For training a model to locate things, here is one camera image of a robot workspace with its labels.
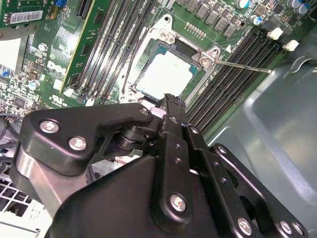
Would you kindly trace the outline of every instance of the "white connector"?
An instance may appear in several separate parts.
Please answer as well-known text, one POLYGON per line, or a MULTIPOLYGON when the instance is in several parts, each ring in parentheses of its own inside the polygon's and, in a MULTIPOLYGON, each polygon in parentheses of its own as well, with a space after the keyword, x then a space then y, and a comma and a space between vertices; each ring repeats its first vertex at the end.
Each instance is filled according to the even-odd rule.
POLYGON ((298 45, 299 43, 297 41, 291 40, 283 46, 283 49, 285 49, 286 51, 294 51, 298 45))
POLYGON ((282 29, 279 27, 276 27, 274 30, 268 32, 266 36, 276 41, 282 34, 283 34, 282 29))

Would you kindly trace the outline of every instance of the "motherboard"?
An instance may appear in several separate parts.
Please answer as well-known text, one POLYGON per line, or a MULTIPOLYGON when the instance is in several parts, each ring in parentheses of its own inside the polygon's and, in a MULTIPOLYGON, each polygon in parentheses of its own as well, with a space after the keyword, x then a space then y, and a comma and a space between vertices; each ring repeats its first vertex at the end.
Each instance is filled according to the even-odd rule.
POLYGON ((5 26, 41 21, 19 42, 20 66, 0 62, 2 112, 154 105, 171 93, 206 138, 267 76, 241 65, 274 69, 317 19, 313 0, 42 2, 2 4, 5 26))

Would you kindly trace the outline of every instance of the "blue connector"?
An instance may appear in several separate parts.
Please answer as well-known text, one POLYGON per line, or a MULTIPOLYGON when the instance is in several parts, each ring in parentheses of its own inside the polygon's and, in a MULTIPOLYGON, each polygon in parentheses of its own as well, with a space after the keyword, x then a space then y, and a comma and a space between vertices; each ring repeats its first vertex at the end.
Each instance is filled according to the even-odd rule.
POLYGON ((59 7, 65 7, 67 4, 67 0, 56 0, 55 4, 59 7))

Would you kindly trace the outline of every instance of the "barcode sticker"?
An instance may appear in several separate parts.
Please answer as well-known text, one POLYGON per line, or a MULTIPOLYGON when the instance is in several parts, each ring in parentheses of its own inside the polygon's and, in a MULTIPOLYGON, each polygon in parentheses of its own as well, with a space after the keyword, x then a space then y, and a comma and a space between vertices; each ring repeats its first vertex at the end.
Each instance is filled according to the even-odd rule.
POLYGON ((43 11, 28 11, 11 14, 10 24, 42 19, 43 11))

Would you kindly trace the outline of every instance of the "screw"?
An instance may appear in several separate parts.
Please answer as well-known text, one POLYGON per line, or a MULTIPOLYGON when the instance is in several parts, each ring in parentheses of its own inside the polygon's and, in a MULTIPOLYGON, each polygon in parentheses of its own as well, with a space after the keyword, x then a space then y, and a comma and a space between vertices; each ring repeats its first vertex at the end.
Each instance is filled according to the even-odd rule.
POLYGON ((192 131, 193 131, 195 134, 199 134, 199 131, 198 131, 196 128, 194 128, 194 127, 192 127, 192 131))
POLYGON ((177 194, 173 194, 170 197, 170 203, 172 204, 172 207, 178 211, 178 212, 183 212, 186 210, 186 203, 183 198, 181 198, 177 194))
POLYGON ((220 150, 220 152, 222 154, 226 154, 227 153, 226 150, 222 146, 219 146, 218 149, 220 150))
POLYGON ((238 225, 242 232, 247 236, 250 236, 252 234, 251 226, 246 219, 242 217, 238 218, 238 225))
POLYGON ((56 133, 59 130, 59 126, 54 121, 46 120, 40 124, 40 128, 45 133, 56 133))
POLYGON ((298 224, 296 224, 295 222, 293 222, 293 223, 292 223, 292 226, 294 227, 294 229, 295 229, 301 236, 304 235, 303 230, 301 229, 301 227, 300 227, 298 224))
POLYGON ((207 66, 210 63, 210 59, 208 57, 202 57, 201 64, 202 66, 207 66))
POLYGON ((69 144, 70 148, 72 148, 73 150, 82 151, 82 150, 85 150, 87 148, 86 141, 80 137, 71 138, 69 140, 68 144, 69 144))
POLYGON ((147 110, 145 110, 144 108, 139 109, 140 113, 142 113, 145 116, 149 115, 149 112, 147 110))
POLYGON ((281 221, 280 225, 283 229, 283 231, 285 231, 287 234, 291 235, 292 234, 292 229, 291 227, 285 222, 285 221, 281 221))
POLYGON ((169 119, 175 124, 178 123, 178 120, 175 117, 169 117, 169 119))

